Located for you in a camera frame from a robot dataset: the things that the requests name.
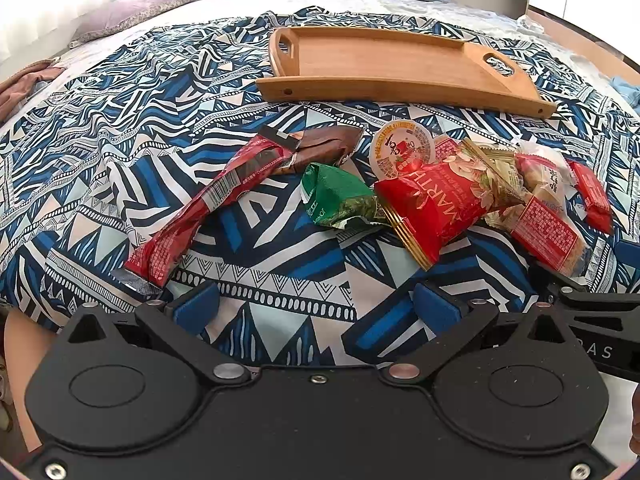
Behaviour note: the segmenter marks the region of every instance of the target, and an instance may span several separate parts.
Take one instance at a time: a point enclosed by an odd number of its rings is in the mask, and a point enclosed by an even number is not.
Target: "plastic bag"
[[[556,168],[558,168],[558,171],[562,176],[562,180],[564,180],[566,184],[575,186],[576,180],[574,172],[571,171],[571,168],[569,168],[569,165],[567,164],[567,161],[564,160],[564,156],[562,156],[562,153],[548,146],[530,142],[529,140],[520,141],[518,153],[521,153],[523,155],[537,155],[542,158],[546,158],[546,160],[551,161],[556,166]]]
[[[524,186],[537,199],[558,213],[566,216],[564,182],[554,163],[537,155],[516,155],[516,165],[522,175]]]

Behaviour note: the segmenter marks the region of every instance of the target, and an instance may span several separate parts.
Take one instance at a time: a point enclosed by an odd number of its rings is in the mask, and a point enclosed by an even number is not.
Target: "snack wrapper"
[[[122,268],[111,271],[112,275],[144,296],[160,293],[207,215],[260,184],[291,158],[299,142],[274,128],[262,127],[208,186],[151,240],[136,247]]]
[[[363,132],[355,126],[338,125],[291,134],[300,140],[297,150],[273,174],[304,173],[312,162],[341,166],[353,155]]]
[[[480,144],[480,150],[492,161],[500,176],[519,194],[524,192],[522,177],[516,167],[515,151],[496,144]]]
[[[542,158],[546,158],[546,160],[549,160],[556,168],[558,168],[558,171],[562,176],[562,180],[564,180],[566,184],[569,186],[575,186],[575,175],[573,171],[571,171],[571,168],[569,168],[567,161],[564,160],[562,153],[548,146],[544,146],[543,144],[530,142],[530,140],[521,140],[518,152],[523,155],[537,155]]]
[[[566,216],[564,182],[556,165],[541,156],[520,153],[516,155],[516,164],[527,190],[549,209]]]
[[[374,185],[389,221],[427,270],[441,248],[486,213],[523,203],[520,193],[469,139],[442,162]]]
[[[412,173],[435,161],[433,136],[415,121],[391,121],[371,141],[369,163],[380,180]]]
[[[519,208],[512,208],[505,222],[511,235],[549,267],[569,278],[579,275],[591,251],[577,229],[535,196]]]
[[[358,177],[339,168],[311,163],[302,176],[302,202],[317,225],[345,229],[366,224],[388,225],[373,191]]]
[[[579,162],[569,162],[578,181],[577,188],[584,201],[587,211],[586,222],[588,225],[606,233],[613,232],[611,205],[602,184],[595,173]]]

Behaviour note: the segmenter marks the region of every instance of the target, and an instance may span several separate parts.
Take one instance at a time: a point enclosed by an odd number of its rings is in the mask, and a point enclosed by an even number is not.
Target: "purple pillow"
[[[69,48],[127,30],[150,18],[195,0],[116,0],[82,17]]]

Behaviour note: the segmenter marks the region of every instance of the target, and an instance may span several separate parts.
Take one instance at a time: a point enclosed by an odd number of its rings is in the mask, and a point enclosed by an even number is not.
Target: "red snack wrapper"
[[[612,234],[611,205],[602,184],[585,165],[571,160],[569,166],[575,174],[578,181],[576,187],[584,200],[587,224],[607,235]]]
[[[111,273],[144,296],[158,294],[169,281],[196,231],[215,209],[238,200],[296,151],[299,140],[264,126],[151,240],[138,246],[121,269]]]
[[[582,272],[590,253],[582,235],[535,196],[511,235],[541,262],[568,277]]]
[[[402,242],[427,270],[441,248],[490,211],[523,203],[469,139],[442,162],[374,186]]]

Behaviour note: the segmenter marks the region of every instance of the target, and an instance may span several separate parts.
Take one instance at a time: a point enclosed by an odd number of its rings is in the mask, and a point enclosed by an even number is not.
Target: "floor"
[[[589,59],[606,76],[621,76],[633,85],[640,85],[640,73],[636,72],[627,63],[616,57],[603,47],[586,38],[584,35],[565,27],[542,14],[531,9],[527,12],[529,17],[545,27],[545,33],[556,40],[560,45]]]

